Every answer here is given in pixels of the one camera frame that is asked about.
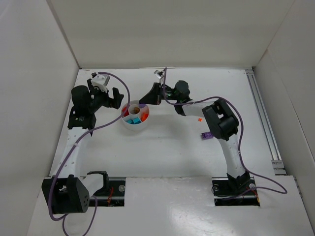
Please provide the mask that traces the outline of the orange figure-eight lego piece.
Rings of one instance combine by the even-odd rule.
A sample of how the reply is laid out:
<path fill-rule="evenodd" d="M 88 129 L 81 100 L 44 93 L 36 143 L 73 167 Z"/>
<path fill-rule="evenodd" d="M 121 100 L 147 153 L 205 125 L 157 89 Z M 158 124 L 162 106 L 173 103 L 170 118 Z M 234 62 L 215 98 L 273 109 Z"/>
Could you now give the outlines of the orange figure-eight lego piece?
<path fill-rule="evenodd" d="M 141 121 L 144 122 L 144 121 L 147 119 L 148 116 L 149 116 L 148 113 L 143 113 L 143 114 L 141 115 Z"/>

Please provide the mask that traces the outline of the long teal lego brick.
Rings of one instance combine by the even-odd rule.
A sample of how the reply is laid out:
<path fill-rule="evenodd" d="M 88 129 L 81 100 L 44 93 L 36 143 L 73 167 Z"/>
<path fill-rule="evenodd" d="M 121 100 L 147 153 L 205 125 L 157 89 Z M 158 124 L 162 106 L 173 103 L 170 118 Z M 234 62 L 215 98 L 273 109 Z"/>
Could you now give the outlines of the long teal lego brick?
<path fill-rule="evenodd" d="M 128 124 L 134 124 L 134 122 L 133 122 L 132 119 L 127 120 L 126 123 L 128 123 Z"/>

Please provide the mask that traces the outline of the purple 2x4 lego plate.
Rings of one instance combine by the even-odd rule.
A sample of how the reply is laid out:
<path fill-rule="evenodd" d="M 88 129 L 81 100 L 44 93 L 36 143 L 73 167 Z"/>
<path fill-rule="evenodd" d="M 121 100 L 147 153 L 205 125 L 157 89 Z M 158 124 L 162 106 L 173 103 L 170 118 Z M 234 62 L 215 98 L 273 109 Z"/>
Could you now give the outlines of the purple 2x4 lego plate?
<path fill-rule="evenodd" d="M 214 136 L 211 132 L 203 132 L 201 133 L 202 140 L 212 139 Z"/>

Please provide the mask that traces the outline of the brown 2x4 lego plate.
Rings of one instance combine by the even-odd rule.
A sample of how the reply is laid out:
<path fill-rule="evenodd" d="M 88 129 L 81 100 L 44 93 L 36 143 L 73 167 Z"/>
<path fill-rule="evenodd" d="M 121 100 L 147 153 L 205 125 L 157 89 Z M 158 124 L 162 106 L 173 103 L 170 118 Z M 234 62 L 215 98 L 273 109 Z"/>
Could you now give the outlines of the brown 2x4 lego plate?
<path fill-rule="evenodd" d="M 140 108 L 139 107 L 134 107 L 132 112 L 133 112 L 133 114 L 138 114 L 140 112 Z"/>

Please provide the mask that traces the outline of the teal 2x2 lego brick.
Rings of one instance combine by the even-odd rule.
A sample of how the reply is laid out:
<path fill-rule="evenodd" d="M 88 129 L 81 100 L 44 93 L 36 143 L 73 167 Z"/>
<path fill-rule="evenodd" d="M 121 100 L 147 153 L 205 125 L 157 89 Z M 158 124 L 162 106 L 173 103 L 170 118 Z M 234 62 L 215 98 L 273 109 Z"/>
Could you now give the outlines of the teal 2x2 lego brick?
<path fill-rule="evenodd" d="M 139 118 L 133 119 L 134 124 L 140 124 L 141 120 Z"/>

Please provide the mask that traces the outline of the red 2x4 lego brick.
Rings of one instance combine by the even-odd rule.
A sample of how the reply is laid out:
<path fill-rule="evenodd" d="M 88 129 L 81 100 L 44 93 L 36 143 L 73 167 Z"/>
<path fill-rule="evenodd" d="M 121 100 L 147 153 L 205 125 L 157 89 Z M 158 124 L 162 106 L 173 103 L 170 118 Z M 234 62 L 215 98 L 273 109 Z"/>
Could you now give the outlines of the red 2x4 lego brick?
<path fill-rule="evenodd" d="M 128 106 L 123 107 L 122 115 L 123 115 L 123 117 L 126 117 L 129 115 Z"/>

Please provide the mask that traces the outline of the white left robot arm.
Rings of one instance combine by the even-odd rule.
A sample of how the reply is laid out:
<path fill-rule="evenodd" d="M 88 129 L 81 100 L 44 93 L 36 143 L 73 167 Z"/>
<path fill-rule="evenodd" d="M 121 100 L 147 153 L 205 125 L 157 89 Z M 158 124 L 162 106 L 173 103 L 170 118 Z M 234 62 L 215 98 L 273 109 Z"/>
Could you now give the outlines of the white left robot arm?
<path fill-rule="evenodd" d="M 120 108 L 124 95 L 117 88 L 109 92 L 92 85 L 71 90 L 73 106 L 68 121 L 68 138 L 63 156 L 52 177 L 42 182 L 42 191 L 50 215 L 84 213 L 90 198 L 99 190 L 109 191 L 106 171 L 91 171 L 81 175 L 81 165 L 87 157 L 86 146 L 95 130 L 96 111 L 101 107 Z"/>

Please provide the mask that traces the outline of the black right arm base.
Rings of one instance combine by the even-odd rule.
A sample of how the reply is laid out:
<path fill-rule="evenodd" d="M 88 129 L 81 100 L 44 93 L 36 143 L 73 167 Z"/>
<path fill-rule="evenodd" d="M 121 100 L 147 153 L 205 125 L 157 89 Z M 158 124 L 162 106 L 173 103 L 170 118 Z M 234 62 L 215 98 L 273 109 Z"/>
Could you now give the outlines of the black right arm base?
<path fill-rule="evenodd" d="M 260 206 L 253 177 L 241 186 L 235 185 L 228 177 L 213 177 L 211 191 L 216 207 Z"/>

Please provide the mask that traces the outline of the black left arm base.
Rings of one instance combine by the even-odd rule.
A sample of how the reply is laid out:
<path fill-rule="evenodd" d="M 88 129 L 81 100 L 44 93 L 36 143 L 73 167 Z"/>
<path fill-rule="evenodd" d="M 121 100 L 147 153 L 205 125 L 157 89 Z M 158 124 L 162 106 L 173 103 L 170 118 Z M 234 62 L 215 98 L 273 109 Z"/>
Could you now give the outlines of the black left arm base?
<path fill-rule="evenodd" d="M 93 171 L 88 175 L 102 175 L 106 180 L 104 186 L 94 193 L 98 207 L 124 207 L 125 206 L 125 177 L 109 177 L 105 171 Z"/>

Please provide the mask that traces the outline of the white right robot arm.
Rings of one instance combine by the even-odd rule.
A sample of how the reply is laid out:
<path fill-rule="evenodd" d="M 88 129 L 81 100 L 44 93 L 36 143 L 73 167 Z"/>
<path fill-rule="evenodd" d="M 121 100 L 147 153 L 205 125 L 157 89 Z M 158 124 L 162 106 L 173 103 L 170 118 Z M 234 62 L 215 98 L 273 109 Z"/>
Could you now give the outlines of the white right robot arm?
<path fill-rule="evenodd" d="M 159 105 L 162 100 L 173 100 L 176 101 L 174 108 L 177 114 L 205 118 L 211 134 L 221 145 L 226 160 L 228 184 L 235 191 L 241 190 L 250 181 L 250 174 L 244 168 L 240 158 L 237 136 L 238 119 L 222 98 L 212 103 L 198 103 L 194 102 L 189 95 L 189 85 L 185 81 L 179 80 L 174 88 L 154 83 L 139 103 Z"/>

